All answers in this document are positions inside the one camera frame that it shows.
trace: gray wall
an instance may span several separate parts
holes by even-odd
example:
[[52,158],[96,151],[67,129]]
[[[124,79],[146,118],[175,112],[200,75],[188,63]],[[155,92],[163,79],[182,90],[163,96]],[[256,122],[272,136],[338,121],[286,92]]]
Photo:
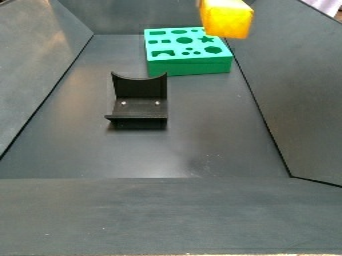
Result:
[[342,185],[342,24],[296,0],[256,0],[230,40],[291,174]]
[[0,155],[91,36],[56,0],[0,6]]
[[200,25],[195,0],[59,0],[95,34]]

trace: green shape sorter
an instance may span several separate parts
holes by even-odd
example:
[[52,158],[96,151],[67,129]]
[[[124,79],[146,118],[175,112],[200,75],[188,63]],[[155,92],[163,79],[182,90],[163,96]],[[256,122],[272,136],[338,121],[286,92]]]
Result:
[[230,72],[232,53],[203,27],[146,29],[144,42],[150,76]]

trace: orange cube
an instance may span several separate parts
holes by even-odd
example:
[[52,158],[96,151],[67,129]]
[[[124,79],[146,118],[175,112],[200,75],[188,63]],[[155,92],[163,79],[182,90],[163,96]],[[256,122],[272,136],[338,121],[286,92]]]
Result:
[[199,9],[208,35],[247,38],[254,11],[242,0],[202,0]]

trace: white surface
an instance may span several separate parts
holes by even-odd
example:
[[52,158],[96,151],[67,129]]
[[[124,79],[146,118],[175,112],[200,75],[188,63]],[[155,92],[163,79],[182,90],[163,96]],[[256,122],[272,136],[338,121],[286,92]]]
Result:
[[326,13],[329,16],[334,17],[337,11],[342,5],[342,0],[302,0],[317,8],[321,12]]

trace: black bracket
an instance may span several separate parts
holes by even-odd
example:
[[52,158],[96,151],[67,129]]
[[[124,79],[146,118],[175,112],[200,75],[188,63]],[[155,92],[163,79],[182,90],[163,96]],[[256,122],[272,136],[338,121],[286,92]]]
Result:
[[132,79],[113,72],[116,95],[111,115],[104,117],[117,129],[163,129],[167,124],[167,74]]

